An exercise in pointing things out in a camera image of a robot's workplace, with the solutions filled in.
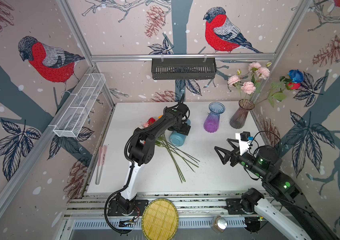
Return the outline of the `teal ceramic vase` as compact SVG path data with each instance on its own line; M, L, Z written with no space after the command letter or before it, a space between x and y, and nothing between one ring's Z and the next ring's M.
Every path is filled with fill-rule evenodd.
M187 120L186 121L186 128L184 129L184 133L178 133L177 131L173 131L171 135L169 136L169 141L172 145L176 147L180 147L184 144L186 137L189 134L189 131L191 129L191 121Z

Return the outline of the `pink grey glass vase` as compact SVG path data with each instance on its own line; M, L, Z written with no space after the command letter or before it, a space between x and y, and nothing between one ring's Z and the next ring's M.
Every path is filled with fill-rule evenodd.
M239 108L229 122L234 129L241 129L245 125L248 113L255 108L254 102L248 99L241 99L238 104Z

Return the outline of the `pink carnation bunch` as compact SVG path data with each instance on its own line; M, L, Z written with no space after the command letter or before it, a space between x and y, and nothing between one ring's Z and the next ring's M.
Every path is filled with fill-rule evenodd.
M227 84L229 87L235 87L241 99L246 99L247 96L251 96L256 91L256 86L252 81L244 82L243 81L244 75L242 74L241 70L237 70L236 74L231 76Z
M251 82L254 83L255 91L260 92L261 82L270 77L270 70L272 63L267 62L265 66L259 62L252 62L248 66L249 74L251 75Z

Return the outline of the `red artificial rose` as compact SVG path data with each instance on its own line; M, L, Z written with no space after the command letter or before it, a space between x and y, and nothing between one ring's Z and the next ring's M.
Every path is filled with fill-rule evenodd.
M292 91L297 90L300 88L300 83L294 83L294 82L279 82L279 83L271 83L271 88L267 92L266 98L264 98L261 101L258 101L256 105L260 105L262 102L268 102L271 107L275 107L276 101L283 101L287 98L284 91Z

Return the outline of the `blue artificial rose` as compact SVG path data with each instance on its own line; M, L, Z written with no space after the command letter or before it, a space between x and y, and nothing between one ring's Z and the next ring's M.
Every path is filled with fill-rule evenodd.
M304 75L299 70L290 70L288 75L291 81L295 84L299 84L304 81Z

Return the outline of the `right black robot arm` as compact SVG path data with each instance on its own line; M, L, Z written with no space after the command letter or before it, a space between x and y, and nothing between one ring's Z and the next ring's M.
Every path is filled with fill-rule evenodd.
M249 153L250 141L228 139L232 150L215 146L223 164L242 166L245 171L260 180L267 194L279 202L295 218L290 220L277 210L265 196L250 188L241 197L241 208L245 213L257 213L265 218L289 240L337 240L338 236L319 217L307 198L292 180L280 170L281 158L275 148L260 146L254 154Z

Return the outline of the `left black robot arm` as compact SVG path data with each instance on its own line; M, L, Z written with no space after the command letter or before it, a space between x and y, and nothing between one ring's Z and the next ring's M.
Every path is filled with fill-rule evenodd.
M128 235L131 230L121 230L113 226L107 215L107 207L111 200L115 200L120 210L129 214L135 208L137 191L135 190L135 180L142 166L148 164L154 154L157 139L166 130L175 131L187 136L191 126L186 123L190 115L188 106L180 100L172 107L165 107L163 115L157 121L145 128L137 128L128 139L124 147L124 156L130 162L129 172L124 186L109 195L104 207L104 217L109 227L118 234Z

